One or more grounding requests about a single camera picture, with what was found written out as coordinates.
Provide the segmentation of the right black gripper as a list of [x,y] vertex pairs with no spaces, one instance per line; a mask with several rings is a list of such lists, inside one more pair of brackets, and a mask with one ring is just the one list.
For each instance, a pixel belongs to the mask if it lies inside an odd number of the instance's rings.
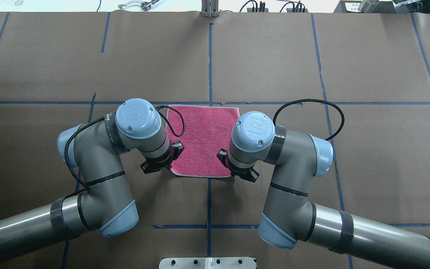
[[220,160],[221,164],[227,169],[229,169],[230,175],[233,177],[238,176],[248,182],[256,182],[256,180],[260,176],[259,173],[254,170],[254,165],[251,167],[236,166],[232,162],[232,160],[234,160],[234,157],[230,158],[229,152],[226,149],[221,148],[216,156]]

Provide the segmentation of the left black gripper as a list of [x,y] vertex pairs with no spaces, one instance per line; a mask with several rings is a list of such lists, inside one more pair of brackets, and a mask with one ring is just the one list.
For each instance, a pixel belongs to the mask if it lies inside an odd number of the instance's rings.
[[171,169],[172,162],[180,157],[184,149],[185,147],[180,140],[175,141],[159,157],[145,157],[145,161],[140,165],[140,168],[145,174],[159,172],[163,168]]

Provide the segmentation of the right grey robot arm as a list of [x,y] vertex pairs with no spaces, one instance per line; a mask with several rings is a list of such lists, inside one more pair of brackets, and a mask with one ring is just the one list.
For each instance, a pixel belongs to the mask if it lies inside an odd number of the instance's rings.
[[258,225],[266,243],[293,249],[303,241],[390,268],[430,269],[430,236],[308,201],[312,179],[326,175],[333,162],[329,141],[276,125],[262,112],[246,112],[217,158],[248,182],[259,176],[257,161],[274,165]]

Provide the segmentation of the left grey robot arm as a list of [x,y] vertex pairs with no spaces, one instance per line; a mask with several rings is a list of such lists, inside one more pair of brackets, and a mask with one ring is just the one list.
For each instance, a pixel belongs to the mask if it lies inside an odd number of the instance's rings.
[[145,99],[133,98],[116,112],[58,136],[57,149],[82,189],[51,204],[0,221],[0,262],[99,230],[120,235],[138,222],[135,199],[121,155],[136,149],[145,174],[170,169],[184,150],[162,127],[167,118]]

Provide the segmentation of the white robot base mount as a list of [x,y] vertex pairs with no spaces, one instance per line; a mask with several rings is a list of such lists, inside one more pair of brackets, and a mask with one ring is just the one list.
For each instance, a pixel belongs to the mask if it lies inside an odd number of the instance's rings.
[[164,258],[159,269],[257,269],[252,257],[173,257]]

